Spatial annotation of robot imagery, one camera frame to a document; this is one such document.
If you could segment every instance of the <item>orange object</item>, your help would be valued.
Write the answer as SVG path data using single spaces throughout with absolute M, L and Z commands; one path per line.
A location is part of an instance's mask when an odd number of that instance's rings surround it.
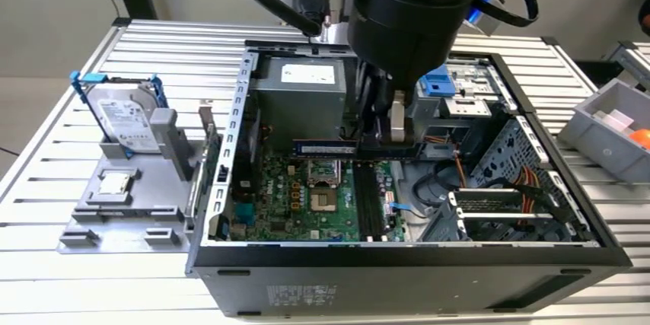
M 629 139 L 636 141 L 640 146 L 650 148 L 650 129 L 640 129 L 629 134 Z

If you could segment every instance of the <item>green circuit board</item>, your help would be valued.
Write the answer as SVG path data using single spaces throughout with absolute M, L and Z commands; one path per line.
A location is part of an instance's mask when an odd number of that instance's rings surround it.
M 385 180 L 392 179 L 389 164 L 376 163 L 374 169 L 376 191 L 380 195 L 377 209 L 384 212 L 385 198 L 381 188 L 394 196 L 393 186 L 385 187 Z M 260 190 L 253 203 L 253 223 L 246 225 L 244 230 L 232 230 L 230 239 L 364 241 L 358 237 L 353 182 L 352 163 L 348 161 L 309 163 L 269 152 L 264 153 Z M 402 241 L 400 216 L 393 215 L 393 220 L 393 229 L 386 230 L 384 235 L 389 241 Z

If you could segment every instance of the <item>motherboard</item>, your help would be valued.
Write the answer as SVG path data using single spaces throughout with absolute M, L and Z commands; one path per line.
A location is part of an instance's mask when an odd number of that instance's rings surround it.
M 401 217 L 389 207 L 396 202 L 394 185 L 385 161 L 366 164 L 372 169 L 370 195 L 358 207 L 354 163 L 338 160 L 297 160 L 265 151 L 261 158 L 258 192 L 248 202 L 236 203 L 233 241 L 372 240 L 365 232 L 366 217 L 376 220 L 380 241 L 402 241 Z

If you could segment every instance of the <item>power supply label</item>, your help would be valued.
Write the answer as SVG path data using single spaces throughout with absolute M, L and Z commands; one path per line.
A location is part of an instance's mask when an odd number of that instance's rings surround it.
M 329 306 L 336 285 L 266 285 L 270 306 Z
M 286 64 L 280 80 L 282 83 L 336 84 L 333 66 Z
M 104 121 L 108 122 L 108 130 L 120 144 L 133 152 L 160 152 L 142 106 L 132 100 L 114 99 L 101 99 L 97 104 Z

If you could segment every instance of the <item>gray plastic tray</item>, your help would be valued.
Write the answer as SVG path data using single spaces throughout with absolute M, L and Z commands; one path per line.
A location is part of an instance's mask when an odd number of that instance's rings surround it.
M 631 130 L 650 129 L 650 96 L 613 79 L 584 102 L 559 138 L 596 162 L 617 179 L 650 183 L 650 151 L 597 117 L 617 110 L 633 122 Z

